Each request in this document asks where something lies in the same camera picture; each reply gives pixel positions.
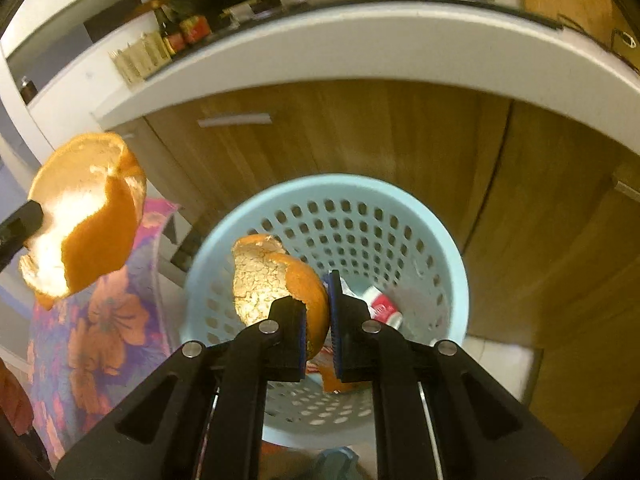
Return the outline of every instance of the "cabinet handle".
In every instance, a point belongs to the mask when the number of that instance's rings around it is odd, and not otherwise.
[[[273,124],[271,115],[257,114],[228,114],[207,119],[198,119],[198,126],[210,128],[212,126],[237,126],[238,124]]]
[[[614,179],[615,185],[613,189],[619,191],[625,196],[628,196],[631,200],[635,200],[636,202],[640,202],[640,191],[633,189],[631,186],[628,186],[621,180]]]

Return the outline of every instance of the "orange peel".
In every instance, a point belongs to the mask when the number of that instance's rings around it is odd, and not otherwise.
[[[145,173],[117,134],[74,137],[49,157],[28,195],[42,206],[43,225],[18,263],[42,306],[126,263],[145,197]]]
[[[267,319],[273,301],[292,296],[306,306],[306,358],[318,354],[329,330],[329,301],[314,270],[287,254],[272,235],[240,238],[232,253],[234,306],[241,321],[249,326]]]

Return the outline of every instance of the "tile floor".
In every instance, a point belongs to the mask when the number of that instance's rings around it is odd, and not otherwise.
[[[520,402],[525,400],[527,385],[536,361],[535,351],[467,336],[462,348]]]

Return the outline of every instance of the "wooden cabinet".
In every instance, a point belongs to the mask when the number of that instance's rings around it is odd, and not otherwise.
[[[633,36],[631,27],[613,0],[524,0],[524,6],[531,12],[559,20],[569,27],[582,28],[607,47],[611,46],[614,28]],[[640,52],[637,48],[630,48],[620,38],[614,40],[612,47],[640,69]]]
[[[271,124],[198,120],[268,114]],[[187,218],[303,175],[357,173],[424,202],[468,272],[469,332],[544,350],[531,408],[588,468],[640,399],[640,158],[524,103],[424,83],[298,82],[124,124]]]
[[[484,200],[510,101],[404,81],[299,82],[245,89],[146,117],[216,218],[292,178],[356,173],[424,202],[462,248]],[[268,113],[273,124],[198,120]]]
[[[513,106],[464,254],[469,332],[543,348],[533,412],[586,466],[640,400],[640,158],[546,110]]]

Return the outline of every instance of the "kitchen counter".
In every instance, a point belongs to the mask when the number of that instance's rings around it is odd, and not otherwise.
[[[640,153],[640,78],[573,30],[489,9],[379,2],[313,10],[237,32],[124,85],[92,110],[103,129],[241,88],[388,78],[513,97],[576,119]]]

